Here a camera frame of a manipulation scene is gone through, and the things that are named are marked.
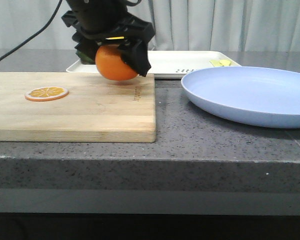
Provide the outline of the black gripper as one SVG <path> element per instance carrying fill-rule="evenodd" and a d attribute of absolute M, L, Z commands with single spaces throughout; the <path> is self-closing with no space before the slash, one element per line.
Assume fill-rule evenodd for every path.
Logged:
<path fill-rule="evenodd" d="M 61 19 L 75 28 L 74 47 L 96 61 L 101 45 L 123 41 L 117 49 L 122 61 L 138 75 L 145 77 L 151 68 L 148 44 L 155 36 L 152 23 L 128 12 L 140 0 L 68 0 L 70 10 Z"/>

